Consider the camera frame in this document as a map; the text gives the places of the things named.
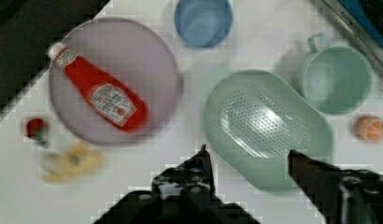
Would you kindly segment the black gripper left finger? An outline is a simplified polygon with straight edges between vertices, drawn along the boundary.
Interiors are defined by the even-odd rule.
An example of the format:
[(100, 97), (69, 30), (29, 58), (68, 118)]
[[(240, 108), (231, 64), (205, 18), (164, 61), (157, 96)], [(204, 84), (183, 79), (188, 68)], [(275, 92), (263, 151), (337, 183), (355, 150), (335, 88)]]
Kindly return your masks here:
[(180, 165), (164, 170), (155, 176), (151, 183), (152, 192), (163, 201), (169, 197), (178, 197), (183, 189), (202, 187), (209, 193), (215, 193), (215, 184), (210, 154), (206, 144)]

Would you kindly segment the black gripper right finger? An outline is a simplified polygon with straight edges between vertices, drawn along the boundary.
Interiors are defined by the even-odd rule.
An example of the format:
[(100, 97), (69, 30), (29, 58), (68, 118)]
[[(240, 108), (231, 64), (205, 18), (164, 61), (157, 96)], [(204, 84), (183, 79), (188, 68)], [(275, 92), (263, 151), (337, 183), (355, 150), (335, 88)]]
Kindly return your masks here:
[(326, 224), (383, 224), (383, 175), (340, 169), (291, 150), (291, 178), (319, 209)]

